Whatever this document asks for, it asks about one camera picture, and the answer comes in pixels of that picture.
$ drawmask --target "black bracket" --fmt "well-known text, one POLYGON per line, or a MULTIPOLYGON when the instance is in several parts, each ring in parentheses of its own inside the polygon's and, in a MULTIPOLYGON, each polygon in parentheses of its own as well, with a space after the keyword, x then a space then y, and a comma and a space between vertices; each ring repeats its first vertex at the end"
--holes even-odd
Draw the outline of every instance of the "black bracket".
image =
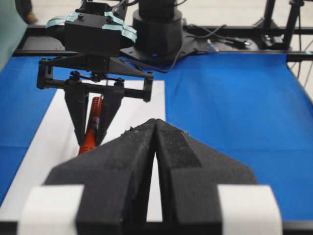
POLYGON ((97 145, 100 145, 104 139, 107 129, 121 105, 123 97, 139 98, 145 102, 149 102, 151 99, 153 75, 131 68, 118 58, 78 54, 65 58, 57 57, 53 60, 43 59, 39 64, 37 87, 39 89, 57 88, 65 91, 65 101, 79 145, 82 145, 85 139, 89 93, 101 94, 104 97, 99 128, 96 134, 97 145), (53 79, 54 66, 91 71, 92 76, 85 77, 79 72, 73 71, 70 78, 66 81, 55 80, 53 79), (108 73, 142 77, 145 79, 143 90, 124 88, 123 79, 109 78, 107 77, 108 73), (113 86, 102 86, 83 83, 81 78, 94 82, 114 80, 115 83, 113 86))

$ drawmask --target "orange tool handle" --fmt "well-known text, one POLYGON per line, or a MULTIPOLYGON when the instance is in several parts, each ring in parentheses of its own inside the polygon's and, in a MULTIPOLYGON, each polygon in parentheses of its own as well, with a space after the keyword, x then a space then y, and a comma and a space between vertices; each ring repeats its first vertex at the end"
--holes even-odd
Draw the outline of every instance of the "orange tool handle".
POLYGON ((92 100, 85 141, 80 146, 78 154, 86 153, 96 147, 96 132, 99 127, 102 101, 101 97, 95 97, 92 100))

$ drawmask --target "floor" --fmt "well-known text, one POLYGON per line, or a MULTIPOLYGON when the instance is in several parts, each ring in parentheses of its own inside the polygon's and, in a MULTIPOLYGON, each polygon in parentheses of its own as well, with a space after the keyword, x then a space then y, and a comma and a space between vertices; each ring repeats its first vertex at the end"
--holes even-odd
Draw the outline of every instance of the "floor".
MULTIPOLYGON (((79 6, 79 0, 32 0, 34 12, 38 17, 38 24, 46 22, 54 16, 67 15, 79 6)), ((189 24, 198 25, 252 25, 257 22, 264 13, 266 0, 248 1, 248 0, 189 0, 179 6, 183 16, 189 24)), ((133 12, 138 7, 129 7, 126 17, 126 23, 132 24, 133 12)), ((289 15, 290 5, 288 0, 276 0, 273 19, 279 26, 285 26, 289 15)), ((313 26, 313 3, 306 2, 301 8, 302 26, 313 26)), ((302 36, 302 49, 304 49, 312 40, 312 36, 302 36)), ((291 44, 293 50, 299 50, 299 37, 295 36, 291 44)), ((310 62, 303 62, 300 73, 300 83, 305 87, 307 93, 313 97, 313 72, 308 78, 310 62)), ((298 74, 298 64, 292 71, 298 74)))

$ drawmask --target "white tape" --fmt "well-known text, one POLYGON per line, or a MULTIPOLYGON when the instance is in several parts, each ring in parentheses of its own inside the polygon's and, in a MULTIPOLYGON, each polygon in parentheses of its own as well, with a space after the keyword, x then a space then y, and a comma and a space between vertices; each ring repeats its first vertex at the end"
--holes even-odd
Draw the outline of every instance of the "white tape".
POLYGON ((282 235, 282 221, 269 186, 218 185, 223 235, 282 235))
POLYGON ((83 185, 33 188, 18 224, 18 235, 77 235, 75 218, 83 190, 83 185))

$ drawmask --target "black pole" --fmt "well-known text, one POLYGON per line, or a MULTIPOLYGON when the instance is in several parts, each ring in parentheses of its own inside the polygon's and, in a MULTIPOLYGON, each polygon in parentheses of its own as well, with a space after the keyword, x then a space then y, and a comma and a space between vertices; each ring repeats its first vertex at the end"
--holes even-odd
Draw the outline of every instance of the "black pole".
POLYGON ((268 0, 265 7, 263 28, 270 28, 276 0, 268 0))
POLYGON ((283 40, 286 50, 288 50, 290 47, 292 36, 294 34, 295 25, 297 23, 297 19, 299 16, 300 7, 304 5, 304 1, 303 0, 291 0, 289 3, 291 5, 291 9, 290 9, 290 14, 289 14, 289 18, 288 18, 288 22, 287 22, 287 26, 285 30, 285 35, 284 35, 284 40, 283 40))

